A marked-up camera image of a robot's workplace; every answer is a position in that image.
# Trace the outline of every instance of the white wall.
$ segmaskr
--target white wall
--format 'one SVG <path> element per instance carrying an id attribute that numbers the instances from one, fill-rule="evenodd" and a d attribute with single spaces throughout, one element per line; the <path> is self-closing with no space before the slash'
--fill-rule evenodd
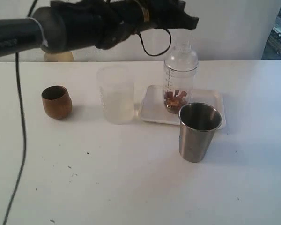
<path id="1" fill-rule="evenodd" d="M 0 19 L 21 18 L 32 0 L 0 0 Z M 39 0 L 37 7 L 49 5 Z M 186 0 L 186 12 L 200 18 L 193 34 L 193 45 L 200 60 L 261 59 L 264 46 L 281 6 L 281 0 Z M 168 35 L 162 30 L 145 31 L 145 46 L 151 53 L 162 51 Z M 77 61 L 162 60 L 147 56 L 137 36 L 107 51 L 94 47 L 73 51 Z M 23 61 L 42 61 L 41 50 L 23 52 Z M 13 61 L 13 55 L 0 61 Z"/>

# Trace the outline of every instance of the black cable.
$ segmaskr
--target black cable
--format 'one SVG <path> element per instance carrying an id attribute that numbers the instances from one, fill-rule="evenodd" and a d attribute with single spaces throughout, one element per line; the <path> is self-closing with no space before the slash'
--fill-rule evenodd
<path id="1" fill-rule="evenodd" d="M 34 7 L 37 4 L 37 1 L 38 0 L 33 1 L 27 17 L 31 16 Z M 22 133 L 23 133 L 23 155 L 22 155 L 22 162 L 21 162 L 20 170 L 19 170 L 19 173 L 18 173 L 18 176 L 17 176 L 17 180 L 15 182 L 15 187 L 14 187 L 13 193 L 10 197 L 10 200 L 9 200 L 6 212 L 5 212 L 3 225 L 6 225 L 6 223 L 7 223 L 8 216 L 9 216 L 11 207 L 12 207 L 13 202 L 14 202 L 15 194 L 18 190 L 19 183 L 20 183 L 20 180 L 21 180 L 21 177 L 22 177 L 22 172 L 23 172 L 23 169 L 24 169 L 24 165 L 25 165 L 25 161 L 26 161 L 26 154 L 27 154 L 27 135 L 26 135 L 26 124 L 25 124 L 23 97 L 22 97 L 21 82 L 20 82 L 19 53 L 18 52 L 15 53 L 15 77 L 16 77 L 16 82 L 17 82 L 19 104 L 20 104 L 20 111 L 21 111 L 21 125 L 22 125 Z"/>
<path id="2" fill-rule="evenodd" d="M 166 50 L 164 50 L 163 52 L 161 52 L 161 53 L 159 53 L 159 54 L 156 54 L 156 55 L 152 55 L 152 54 L 150 54 L 150 53 L 147 52 L 147 50 L 146 50 L 146 48 L 145 48 L 145 46 L 144 46 L 144 42 L 143 42 L 142 37 L 141 37 L 141 33 L 137 32 L 137 35 L 140 37 L 141 46 L 142 46 L 143 50 L 145 51 L 145 53 L 146 53 L 147 55 L 156 57 L 156 56 L 160 56 L 160 55 L 165 54 L 165 53 L 169 50 L 170 45 L 172 44 L 172 36 L 171 36 L 171 34 L 170 34 L 170 32 L 169 32 L 168 29 L 164 29 L 164 30 L 169 34 L 169 37 L 170 37 L 170 44 L 169 44 L 169 46 L 167 47 Z"/>

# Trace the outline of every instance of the clear bottle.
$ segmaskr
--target clear bottle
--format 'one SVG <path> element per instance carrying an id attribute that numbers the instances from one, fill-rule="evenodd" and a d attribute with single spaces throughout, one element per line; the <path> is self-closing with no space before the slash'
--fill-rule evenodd
<path id="1" fill-rule="evenodd" d="M 189 37 L 180 37 L 164 60 L 163 102 L 171 113 L 190 102 L 199 65 Z"/>

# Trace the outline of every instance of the cup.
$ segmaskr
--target cup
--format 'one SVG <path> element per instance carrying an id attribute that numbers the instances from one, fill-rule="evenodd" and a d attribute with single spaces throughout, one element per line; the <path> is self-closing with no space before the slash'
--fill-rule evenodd
<path id="1" fill-rule="evenodd" d="M 204 103 L 190 103 L 179 111 L 179 152 L 185 160 L 200 162 L 210 145 L 217 128 L 222 123 L 221 114 Z"/>
<path id="2" fill-rule="evenodd" d="M 42 92 L 46 114 L 53 119 L 63 119 L 72 111 L 72 101 L 65 87 L 51 86 Z"/>
<path id="3" fill-rule="evenodd" d="M 104 67 L 97 81 L 105 118 L 110 123 L 124 124 L 134 117 L 133 75 L 122 66 Z"/>

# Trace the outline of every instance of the white tray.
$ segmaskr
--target white tray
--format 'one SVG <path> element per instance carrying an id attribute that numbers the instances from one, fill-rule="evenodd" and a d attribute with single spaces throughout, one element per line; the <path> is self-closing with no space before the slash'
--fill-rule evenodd
<path id="1" fill-rule="evenodd" d="M 140 107 L 139 117 L 143 121 L 179 125 L 178 114 L 168 112 L 163 105 L 162 86 L 151 85 L 147 88 L 146 95 Z M 212 105 L 222 116 L 222 124 L 219 129 L 226 126 L 224 102 L 221 93 L 216 90 L 194 89 L 191 102 L 202 102 Z"/>

